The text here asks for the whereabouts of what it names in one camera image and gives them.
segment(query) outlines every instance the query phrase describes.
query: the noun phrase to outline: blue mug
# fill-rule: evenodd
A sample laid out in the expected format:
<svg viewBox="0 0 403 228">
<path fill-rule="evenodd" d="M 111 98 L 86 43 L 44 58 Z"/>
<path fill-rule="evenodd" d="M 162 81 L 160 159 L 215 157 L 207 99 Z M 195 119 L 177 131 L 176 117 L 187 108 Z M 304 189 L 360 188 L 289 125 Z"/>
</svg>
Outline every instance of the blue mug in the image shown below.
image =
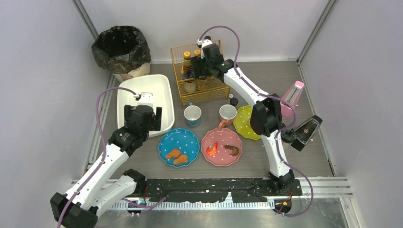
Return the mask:
<svg viewBox="0 0 403 228">
<path fill-rule="evenodd" d="M 190 127 L 197 127 L 200 125 L 202 110 L 199 107 L 193 105 L 192 102 L 190 102 L 189 106 L 185 108 L 183 115 L 185 116 L 186 122 Z"/>
</svg>

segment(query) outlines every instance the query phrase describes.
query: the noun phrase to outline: trash can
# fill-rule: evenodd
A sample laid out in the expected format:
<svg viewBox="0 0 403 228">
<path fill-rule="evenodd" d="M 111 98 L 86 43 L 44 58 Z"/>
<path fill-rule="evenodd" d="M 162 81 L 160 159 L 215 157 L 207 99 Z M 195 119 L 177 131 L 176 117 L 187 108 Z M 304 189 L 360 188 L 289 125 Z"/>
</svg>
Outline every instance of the trash can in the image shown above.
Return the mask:
<svg viewBox="0 0 403 228">
<path fill-rule="evenodd" d="M 136 27 L 112 27 L 99 34 L 91 49 L 96 64 L 112 71 L 120 82 L 150 74 L 150 48 Z"/>
</svg>

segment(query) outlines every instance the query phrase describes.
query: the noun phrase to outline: yellow-green plate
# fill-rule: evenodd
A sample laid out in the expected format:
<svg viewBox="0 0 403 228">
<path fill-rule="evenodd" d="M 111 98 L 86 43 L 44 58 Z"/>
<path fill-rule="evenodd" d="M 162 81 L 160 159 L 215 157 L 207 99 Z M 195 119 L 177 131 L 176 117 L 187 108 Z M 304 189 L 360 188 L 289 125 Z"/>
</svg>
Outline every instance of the yellow-green plate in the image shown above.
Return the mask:
<svg viewBox="0 0 403 228">
<path fill-rule="evenodd" d="M 250 115 L 252 115 L 252 108 L 249 105 L 240 107 L 233 123 L 240 135 L 247 139 L 258 140 L 260 136 L 252 130 L 249 124 Z"/>
</svg>

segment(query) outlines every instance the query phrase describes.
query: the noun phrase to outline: yellow bottle cap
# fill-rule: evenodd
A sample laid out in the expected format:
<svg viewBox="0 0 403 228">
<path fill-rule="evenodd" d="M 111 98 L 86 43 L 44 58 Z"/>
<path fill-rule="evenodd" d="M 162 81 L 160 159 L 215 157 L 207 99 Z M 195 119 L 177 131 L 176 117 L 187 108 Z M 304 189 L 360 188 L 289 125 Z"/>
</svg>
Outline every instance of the yellow bottle cap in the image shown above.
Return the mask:
<svg viewBox="0 0 403 228">
<path fill-rule="evenodd" d="M 183 53 L 183 56 L 185 56 L 186 58 L 190 57 L 190 51 L 185 51 Z"/>
<path fill-rule="evenodd" d="M 194 51 L 194 55 L 195 55 L 195 56 L 199 56 L 200 54 L 201 54 L 201 52 L 200 52 L 199 49 L 197 49 L 197 50 Z"/>
</svg>

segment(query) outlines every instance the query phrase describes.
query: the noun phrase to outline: scalloped plate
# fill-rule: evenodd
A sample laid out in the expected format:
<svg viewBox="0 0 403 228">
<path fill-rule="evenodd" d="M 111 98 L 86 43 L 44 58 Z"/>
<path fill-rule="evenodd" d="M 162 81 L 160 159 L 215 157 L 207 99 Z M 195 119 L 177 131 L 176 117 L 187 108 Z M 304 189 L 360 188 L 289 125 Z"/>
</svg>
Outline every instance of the scalloped plate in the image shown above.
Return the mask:
<svg viewBox="0 0 403 228">
<path fill-rule="evenodd" d="M 252 108 L 247 105 L 240 107 L 237 111 L 237 115 L 234 119 L 235 130 L 247 139 L 258 140 L 260 136 L 257 135 L 250 127 L 249 121 L 252 115 Z"/>
<path fill-rule="evenodd" d="M 167 159 L 166 155 L 173 149 L 178 149 L 181 154 L 188 156 L 188 162 L 174 165 L 175 158 Z M 180 168 L 190 165 L 199 154 L 199 139 L 191 130 L 178 128 L 168 131 L 158 144 L 158 154 L 163 162 L 169 166 Z"/>
<path fill-rule="evenodd" d="M 207 148 L 212 148 L 218 143 L 217 153 L 214 156 L 207 154 Z M 236 163 L 242 154 L 242 141 L 239 136 L 228 128 L 214 128 L 208 131 L 201 140 L 201 153 L 204 158 L 215 166 L 229 166 Z M 236 146 L 239 148 L 237 156 L 232 156 L 231 150 L 225 149 L 224 145 Z"/>
</svg>

